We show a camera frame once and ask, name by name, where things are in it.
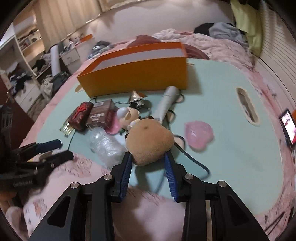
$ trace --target pink blanket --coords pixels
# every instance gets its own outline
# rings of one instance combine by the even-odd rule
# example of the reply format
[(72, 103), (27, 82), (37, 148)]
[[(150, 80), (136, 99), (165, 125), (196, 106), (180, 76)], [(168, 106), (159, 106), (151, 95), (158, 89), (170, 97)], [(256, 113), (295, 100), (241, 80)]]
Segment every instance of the pink blanket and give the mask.
[[(294, 196), (295, 170), (291, 153), (284, 143), (284, 134), (278, 121), (280, 110), (266, 84), (263, 83), (261, 75), (253, 69), (252, 56), (246, 53), (243, 47), (235, 42), (226, 39), (213, 39), (202, 34), (193, 34), (190, 32), (179, 34), (176, 30), (167, 29), (154, 34), (153, 37), (164, 42), (179, 41), (184, 44), (192, 45), (206, 53), (211, 60), (223, 61), (234, 65), (246, 74), (258, 91), (279, 140), (284, 170), (284, 182), (281, 196), (267, 213), (262, 213), (256, 217), (262, 228), (265, 229), (283, 211), (285, 212), (279, 224), (269, 235), (270, 240), (275, 240), (287, 225), (292, 198)], [(132, 41), (133, 40), (117, 45), (112, 51), (123, 49)], [(91, 62), (92, 60), (83, 63), (81, 68), (61, 87), (59, 92), (41, 112), (22, 145), (36, 141), (37, 133), (42, 128), (51, 111), (74, 84), (78, 82), (76, 77)], [(79, 181), (81, 184), (86, 184), (94, 182), (105, 173), (107, 173), (107, 170), (80, 155), (75, 155), (74, 161), (69, 161), (57, 168), (50, 175), (48, 185), (42, 192), (31, 194), (24, 206), (24, 217), (29, 235), (72, 181)], [(114, 214), (114, 224), (117, 230), (117, 240), (181, 240), (184, 207), (171, 200), (167, 200), (152, 193), (129, 188), (124, 202), (122, 204), (113, 205), (112, 210)], [(22, 210), (12, 207), (7, 213), (9, 213), (8, 218), (11, 220), (13, 215), (19, 216)], [(11, 222), (11, 224), (18, 230), (18, 233), (20, 233), (18, 229), (19, 223), (14, 221)], [(26, 239), (27, 236), (26, 234), (22, 235), (24, 239)]]

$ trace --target ceiling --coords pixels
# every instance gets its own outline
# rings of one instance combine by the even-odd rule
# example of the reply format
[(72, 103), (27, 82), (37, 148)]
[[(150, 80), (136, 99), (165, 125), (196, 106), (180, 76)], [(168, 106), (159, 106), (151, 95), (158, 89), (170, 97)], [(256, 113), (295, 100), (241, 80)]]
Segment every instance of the ceiling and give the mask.
[(30, 16), (35, 15), (34, 10), (33, 10), (33, 5), (37, 0), (31, 1), (14, 19), (13, 24), (17, 25), (20, 22), (24, 21)]

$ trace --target drawer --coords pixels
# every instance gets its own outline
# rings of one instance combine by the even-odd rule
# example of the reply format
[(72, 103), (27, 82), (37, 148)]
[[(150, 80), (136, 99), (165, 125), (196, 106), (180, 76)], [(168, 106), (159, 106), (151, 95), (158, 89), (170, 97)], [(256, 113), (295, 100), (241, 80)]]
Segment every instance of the drawer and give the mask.
[(68, 53), (65, 53), (62, 56), (62, 60), (65, 65), (69, 65), (70, 63), (79, 60), (79, 55), (76, 51), (76, 49), (70, 50)]
[(41, 95), (41, 91), (37, 86), (34, 86), (34, 88), (30, 91), (30, 93), (25, 97), (25, 99), (20, 104), (20, 107), (25, 111), (28, 112), (28, 110), (31, 108), (32, 104), (36, 101), (36, 99)]
[(21, 105), (26, 96), (30, 93), (30, 91), (36, 86), (33, 80), (28, 80), (25, 82), (25, 87), (23, 90), (20, 90), (15, 96), (15, 101)]
[(67, 66), (67, 68), (68, 68), (70, 74), (74, 74), (80, 68), (81, 65), (82, 64), (81, 64), (80, 59), (79, 59), (79, 60), (76, 60), (76, 61), (70, 63)]

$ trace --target plush toy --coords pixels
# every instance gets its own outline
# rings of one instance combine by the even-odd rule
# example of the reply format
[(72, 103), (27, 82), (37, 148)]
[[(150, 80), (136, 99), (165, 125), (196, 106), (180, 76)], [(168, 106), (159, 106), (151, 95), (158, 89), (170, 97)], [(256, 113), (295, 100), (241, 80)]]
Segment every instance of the plush toy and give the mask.
[(131, 125), (126, 136), (126, 148), (138, 166), (157, 161), (174, 145), (173, 133), (154, 119), (146, 118)]
[(139, 119), (140, 112), (134, 108), (122, 107), (117, 110), (116, 117), (122, 129), (129, 130), (130, 123)]

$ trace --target orange paper box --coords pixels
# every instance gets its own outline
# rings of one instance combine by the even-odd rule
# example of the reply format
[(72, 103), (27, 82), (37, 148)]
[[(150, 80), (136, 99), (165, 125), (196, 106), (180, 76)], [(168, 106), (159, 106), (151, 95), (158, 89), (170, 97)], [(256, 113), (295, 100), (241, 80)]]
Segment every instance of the orange paper box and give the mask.
[(147, 44), (98, 57), (78, 80), (89, 97), (187, 88), (186, 51), (179, 42)]

